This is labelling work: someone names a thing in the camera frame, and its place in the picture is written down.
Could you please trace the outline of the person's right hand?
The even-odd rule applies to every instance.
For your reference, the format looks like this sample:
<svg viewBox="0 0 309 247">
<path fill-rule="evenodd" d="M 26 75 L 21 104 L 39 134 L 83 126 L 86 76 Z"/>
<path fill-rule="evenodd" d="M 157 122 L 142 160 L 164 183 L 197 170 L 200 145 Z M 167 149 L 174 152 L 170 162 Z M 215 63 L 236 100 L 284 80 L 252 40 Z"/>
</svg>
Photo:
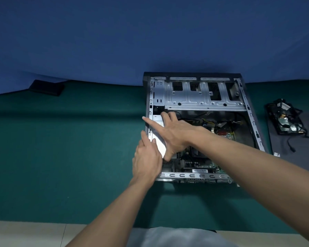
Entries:
<svg viewBox="0 0 309 247">
<path fill-rule="evenodd" d="M 166 145 L 182 145 L 182 150 L 192 145 L 192 137 L 202 130 L 202 127 L 193 126 L 183 120 L 178 120 L 175 112 L 169 112 L 171 124 L 165 127 L 160 126 L 148 117 L 142 119 L 146 124 L 156 129 L 164 139 Z"/>
</svg>

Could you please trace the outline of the person's left hand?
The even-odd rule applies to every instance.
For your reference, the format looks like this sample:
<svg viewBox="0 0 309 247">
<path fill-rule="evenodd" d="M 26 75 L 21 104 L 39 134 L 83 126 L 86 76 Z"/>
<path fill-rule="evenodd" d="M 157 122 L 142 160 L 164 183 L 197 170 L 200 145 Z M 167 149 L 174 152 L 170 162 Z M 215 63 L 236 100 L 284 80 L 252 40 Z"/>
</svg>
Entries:
<svg viewBox="0 0 309 247">
<path fill-rule="evenodd" d="M 152 148 L 146 132 L 141 131 L 141 139 L 132 159 L 132 183 L 141 184 L 149 189 L 161 173 L 161 169 L 161 153 Z"/>
</svg>

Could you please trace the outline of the silver power supply unit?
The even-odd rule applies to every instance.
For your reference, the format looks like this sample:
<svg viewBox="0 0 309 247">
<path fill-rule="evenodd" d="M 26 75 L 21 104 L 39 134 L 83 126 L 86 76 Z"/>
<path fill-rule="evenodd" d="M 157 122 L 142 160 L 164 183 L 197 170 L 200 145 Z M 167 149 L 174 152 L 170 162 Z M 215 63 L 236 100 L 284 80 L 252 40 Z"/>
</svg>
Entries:
<svg viewBox="0 0 309 247">
<path fill-rule="evenodd" d="M 153 115 L 152 120 L 156 122 L 157 124 L 159 124 L 160 126 L 165 127 L 165 124 L 164 124 L 164 121 L 161 115 Z M 151 126 L 149 126 L 148 128 L 148 138 L 150 139 L 150 141 L 152 141 L 153 139 L 156 140 L 157 148 L 159 152 L 161 153 L 162 157 L 164 157 L 166 153 L 166 143 L 164 139 L 161 137 L 161 135 L 156 131 L 156 129 L 154 129 Z"/>
</svg>

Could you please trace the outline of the person's left forearm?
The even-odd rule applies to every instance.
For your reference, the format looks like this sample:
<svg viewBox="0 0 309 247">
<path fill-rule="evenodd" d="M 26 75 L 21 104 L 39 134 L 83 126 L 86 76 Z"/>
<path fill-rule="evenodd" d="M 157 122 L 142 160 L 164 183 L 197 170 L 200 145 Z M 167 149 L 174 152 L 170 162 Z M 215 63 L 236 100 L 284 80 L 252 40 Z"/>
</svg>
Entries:
<svg viewBox="0 0 309 247">
<path fill-rule="evenodd" d="M 66 247 L 126 247 L 140 206 L 154 179 L 132 178 L 128 187 Z"/>
</svg>

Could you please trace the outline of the person's right forearm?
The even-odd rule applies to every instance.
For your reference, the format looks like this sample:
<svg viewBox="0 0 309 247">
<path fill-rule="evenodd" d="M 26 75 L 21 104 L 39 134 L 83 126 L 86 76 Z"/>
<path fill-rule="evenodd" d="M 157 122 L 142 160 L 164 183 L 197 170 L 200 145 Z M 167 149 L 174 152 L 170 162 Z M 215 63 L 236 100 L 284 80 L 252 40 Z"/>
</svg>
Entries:
<svg viewBox="0 0 309 247">
<path fill-rule="evenodd" d="M 186 138 L 263 207 L 309 241 L 309 171 L 198 127 L 188 131 Z"/>
</svg>

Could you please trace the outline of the green motherboard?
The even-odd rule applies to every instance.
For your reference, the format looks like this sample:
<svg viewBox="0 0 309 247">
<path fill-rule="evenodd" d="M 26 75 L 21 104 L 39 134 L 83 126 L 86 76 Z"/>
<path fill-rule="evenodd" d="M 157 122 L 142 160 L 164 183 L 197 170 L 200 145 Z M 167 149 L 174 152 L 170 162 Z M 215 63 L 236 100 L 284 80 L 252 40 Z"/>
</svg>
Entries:
<svg viewBox="0 0 309 247">
<path fill-rule="evenodd" d="M 179 117 L 194 126 L 201 126 L 213 134 L 225 139 L 246 143 L 254 148 L 258 144 L 254 139 L 249 119 L 242 113 L 232 112 L 233 117 L 208 119 L 205 114 L 194 118 Z M 163 161 L 162 173 L 157 181 L 177 183 L 234 183 L 226 172 L 205 154 L 192 146 L 173 155 L 169 162 Z"/>
</svg>

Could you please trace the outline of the silver metal drive cage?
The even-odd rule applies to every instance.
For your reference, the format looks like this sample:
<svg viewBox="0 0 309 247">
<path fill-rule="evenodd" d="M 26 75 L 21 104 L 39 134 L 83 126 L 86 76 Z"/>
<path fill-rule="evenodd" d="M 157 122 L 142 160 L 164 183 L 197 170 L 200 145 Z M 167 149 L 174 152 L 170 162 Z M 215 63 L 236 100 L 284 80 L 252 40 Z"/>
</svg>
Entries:
<svg viewBox="0 0 309 247">
<path fill-rule="evenodd" d="M 240 78 L 151 77 L 148 104 L 180 111 L 251 111 Z"/>
</svg>

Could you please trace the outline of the person's grey shirt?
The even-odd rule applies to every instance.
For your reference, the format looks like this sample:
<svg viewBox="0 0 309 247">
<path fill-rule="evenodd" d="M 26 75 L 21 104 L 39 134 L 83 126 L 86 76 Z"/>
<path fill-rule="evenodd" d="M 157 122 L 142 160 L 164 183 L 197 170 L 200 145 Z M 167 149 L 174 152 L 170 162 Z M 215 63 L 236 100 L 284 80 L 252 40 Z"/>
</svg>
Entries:
<svg viewBox="0 0 309 247">
<path fill-rule="evenodd" d="M 196 228 L 133 228 L 127 247 L 238 247 L 219 233 Z"/>
</svg>

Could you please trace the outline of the open black computer case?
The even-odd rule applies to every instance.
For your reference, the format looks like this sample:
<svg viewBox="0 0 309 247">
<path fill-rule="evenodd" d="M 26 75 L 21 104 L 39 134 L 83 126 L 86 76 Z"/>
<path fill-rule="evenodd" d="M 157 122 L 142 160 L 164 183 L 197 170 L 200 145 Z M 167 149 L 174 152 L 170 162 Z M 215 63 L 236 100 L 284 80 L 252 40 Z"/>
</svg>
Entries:
<svg viewBox="0 0 309 247">
<path fill-rule="evenodd" d="M 251 111 L 244 111 L 244 112 L 238 112 L 242 113 L 244 116 L 246 116 L 253 129 L 253 134 L 254 134 L 254 139 L 256 139 L 256 142 L 258 144 L 256 149 L 259 149 L 263 152 L 267 152 L 267 147 L 264 145 L 264 139 L 262 136 L 262 133 L 259 131 L 259 126 L 257 126 L 257 118 L 256 114 L 253 111 L 253 107 L 251 104 L 251 101 L 249 99 L 249 95 L 246 91 L 246 86 L 243 81 L 243 78 L 241 74 L 230 74 L 230 73 L 181 73 L 181 72 L 144 72 L 143 75 L 143 87 L 146 92 L 146 117 L 150 118 L 152 120 L 153 115 L 160 115 L 161 112 L 175 112 L 177 118 L 179 117 L 185 117 L 185 118 L 194 118 L 196 116 L 200 116 L 201 114 L 205 114 L 205 117 L 208 119 L 218 119 L 218 118 L 223 118 L 223 117 L 229 117 L 232 118 L 233 114 L 232 112 L 225 112 L 225 111 L 180 111 L 180 110 L 166 110 L 161 107 L 154 106 L 154 109 L 151 111 L 149 109 L 149 104 L 148 104 L 148 83 L 149 79 L 151 77 L 228 77 L 228 78 L 240 78 L 243 83 L 243 88 L 245 91 L 245 94 L 247 95 L 247 100 L 249 102 L 249 105 L 251 107 Z"/>
</svg>

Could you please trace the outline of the green table cloth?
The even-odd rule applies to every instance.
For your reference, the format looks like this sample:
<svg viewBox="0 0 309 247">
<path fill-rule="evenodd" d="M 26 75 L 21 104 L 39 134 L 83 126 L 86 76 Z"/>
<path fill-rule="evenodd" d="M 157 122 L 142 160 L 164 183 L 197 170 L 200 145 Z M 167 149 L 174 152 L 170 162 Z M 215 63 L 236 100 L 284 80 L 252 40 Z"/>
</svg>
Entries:
<svg viewBox="0 0 309 247">
<path fill-rule="evenodd" d="M 0 221 L 89 224 L 127 188 L 145 112 L 141 86 L 0 95 Z M 135 226 L 296 233 L 228 183 L 155 182 Z"/>
</svg>

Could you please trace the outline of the blue backdrop cloth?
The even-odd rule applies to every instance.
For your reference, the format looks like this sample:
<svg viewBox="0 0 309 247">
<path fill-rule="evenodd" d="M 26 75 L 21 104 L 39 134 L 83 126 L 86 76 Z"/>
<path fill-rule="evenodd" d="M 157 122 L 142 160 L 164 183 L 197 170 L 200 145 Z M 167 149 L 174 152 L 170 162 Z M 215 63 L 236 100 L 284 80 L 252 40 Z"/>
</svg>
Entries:
<svg viewBox="0 0 309 247">
<path fill-rule="evenodd" d="M 309 79 L 309 0 L 0 0 L 0 94 L 146 71 Z"/>
</svg>

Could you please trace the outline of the flat black box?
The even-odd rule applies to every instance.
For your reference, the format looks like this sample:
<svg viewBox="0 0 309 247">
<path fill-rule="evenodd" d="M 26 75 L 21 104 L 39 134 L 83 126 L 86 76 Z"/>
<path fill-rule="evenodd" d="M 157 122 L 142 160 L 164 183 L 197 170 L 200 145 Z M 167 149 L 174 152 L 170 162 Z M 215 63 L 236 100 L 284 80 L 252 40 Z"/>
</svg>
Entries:
<svg viewBox="0 0 309 247">
<path fill-rule="evenodd" d="M 64 88 L 65 85 L 63 83 L 52 83 L 36 79 L 30 85 L 28 90 L 45 95 L 60 96 Z"/>
</svg>

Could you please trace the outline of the dark grey case side panel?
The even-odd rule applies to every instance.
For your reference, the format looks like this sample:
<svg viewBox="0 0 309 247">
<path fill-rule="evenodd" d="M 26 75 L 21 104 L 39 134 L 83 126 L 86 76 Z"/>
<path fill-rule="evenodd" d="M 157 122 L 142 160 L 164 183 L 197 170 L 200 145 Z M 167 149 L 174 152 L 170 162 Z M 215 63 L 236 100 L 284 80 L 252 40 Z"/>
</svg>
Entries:
<svg viewBox="0 0 309 247">
<path fill-rule="evenodd" d="M 301 115 L 301 120 L 309 131 L 309 112 Z M 309 171 L 309 139 L 303 136 L 292 137 L 289 142 L 296 150 L 296 152 L 292 152 L 287 144 L 288 136 L 277 134 L 268 115 L 267 124 L 272 153 L 280 153 L 280 158 Z"/>
</svg>

